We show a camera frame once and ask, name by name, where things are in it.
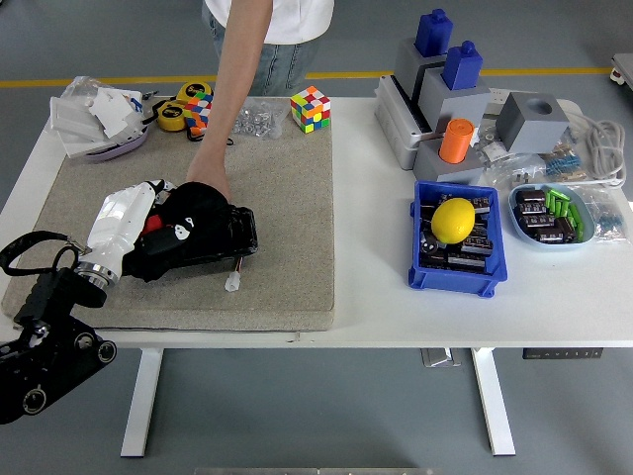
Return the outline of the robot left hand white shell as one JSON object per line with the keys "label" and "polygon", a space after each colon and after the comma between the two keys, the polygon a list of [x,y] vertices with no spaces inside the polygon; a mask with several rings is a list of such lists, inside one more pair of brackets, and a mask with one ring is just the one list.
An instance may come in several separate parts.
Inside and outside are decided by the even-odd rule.
{"label": "robot left hand white shell", "polygon": [[184,243],[194,229],[191,218],[174,226],[152,219],[150,211],[166,201],[175,186],[165,180],[144,181],[107,196],[87,239],[87,250],[78,259],[76,272],[101,286],[113,285],[123,276],[124,257],[135,249],[142,234],[150,234],[151,251],[171,250]]}

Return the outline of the person's right hand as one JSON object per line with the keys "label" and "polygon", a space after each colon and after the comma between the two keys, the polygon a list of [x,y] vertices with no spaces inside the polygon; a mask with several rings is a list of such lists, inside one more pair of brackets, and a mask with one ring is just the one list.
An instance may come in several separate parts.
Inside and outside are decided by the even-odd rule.
{"label": "person's right hand", "polygon": [[231,202],[231,190],[226,175],[226,160],[223,153],[197,153],[189,165],[186,181],[213,187]]}

